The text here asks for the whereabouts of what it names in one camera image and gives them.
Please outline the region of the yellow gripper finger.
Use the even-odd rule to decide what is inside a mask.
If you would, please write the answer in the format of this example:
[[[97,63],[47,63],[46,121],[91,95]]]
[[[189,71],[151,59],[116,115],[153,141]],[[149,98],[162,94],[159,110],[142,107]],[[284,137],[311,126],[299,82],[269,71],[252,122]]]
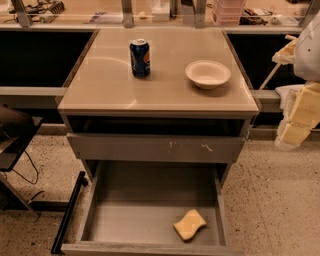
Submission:
[[[273,62],[281,65],[293,64],[295,62],[295,48],[298,38],[291,35],[286,35],[285,38],[288,40],[288,43],[272,57]]]
[[[320,84],[306,83],[295,94],[294,103],[283,110],[275,146],[284,151],[299,147],[319,123]]]

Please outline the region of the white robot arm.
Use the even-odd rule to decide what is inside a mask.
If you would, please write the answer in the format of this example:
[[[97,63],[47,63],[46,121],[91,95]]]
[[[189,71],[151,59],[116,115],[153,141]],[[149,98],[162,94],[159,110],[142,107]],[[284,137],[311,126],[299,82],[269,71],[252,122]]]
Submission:
[[[294,74],[306,81],[300,90],[290,89],[285,97],[275,139],[277,148],[293,150],[320,123],[320,11],[298,38],[274,54],[272,61],[292,64]]]

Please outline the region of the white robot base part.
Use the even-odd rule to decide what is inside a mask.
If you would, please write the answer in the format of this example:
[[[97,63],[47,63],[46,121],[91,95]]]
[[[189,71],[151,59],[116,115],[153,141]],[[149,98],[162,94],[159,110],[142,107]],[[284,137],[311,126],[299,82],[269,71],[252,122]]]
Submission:
[[[280,96],[280,109],[289,108],[295,101],[295,94],[303,88],[303,84],[285,85],[277,87],[276,93]]]

